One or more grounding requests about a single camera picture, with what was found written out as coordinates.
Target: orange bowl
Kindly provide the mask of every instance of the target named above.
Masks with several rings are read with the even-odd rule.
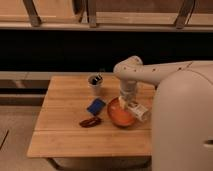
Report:
[[[116,126],[128,127],[135,122],[135,117],[120,107],[118,98],[113,99],[107,106],[107,113]]]

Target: white robot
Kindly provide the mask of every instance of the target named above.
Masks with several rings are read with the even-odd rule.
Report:
[[[133,56],[118,63],[126,101],[137,82],[157,87],[152,105],[152,170],[213,171],[213,61],[143,65]]]

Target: tabletop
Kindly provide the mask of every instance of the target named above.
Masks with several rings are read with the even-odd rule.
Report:
[[[151,123],[137,121],[128,128],[113,125],[107,106],[99,117],[103,122],[82,128],[79,122],[91,118],[86,108],[94,100],[89,75],[54,76],[46,93],[28,149],[28,157],[150,156]],[[108,104],[119,96],[119,80],[103,74],[100,98]],[[154,87],[139,83],[137,101],[151,108]]]

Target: sponge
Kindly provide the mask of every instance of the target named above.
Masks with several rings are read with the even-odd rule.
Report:
[[[106,105],[106,103],[104,101],[102,101],[99,98],[96,98],[92,104],[87,107],[87,111],[89,111],[90,113],[92,113],[94,116],[98,115],[100,113],[100,111],[102,110],[102,108]]]

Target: brown object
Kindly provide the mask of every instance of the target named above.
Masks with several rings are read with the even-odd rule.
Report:
[[[89,128],[89,127],[99,125],[100,123],[101,123],[101,119],[97,116],[94,116],[90,119],[86,119],[86,120],[80,122],[79,125],[81,125],[84,128]]]
[[[121,108],[118,98],[113,99],[108,104],[107,114],[115,125],[121,127],[131,126],[136,121],[131,113]]]
[[[135,122],[129,128],[115,127],[103,108],[104,121],[82,128],[79,121],[94,99],[88,86],[89,75],[52,77],[28,149],[28,157],[112,157],[151,155],[151,124]],[[119,96],[120,81],[102,74],[101,99],[109,103]],[[151,108],[154,87],[139,84],[137,101]]]

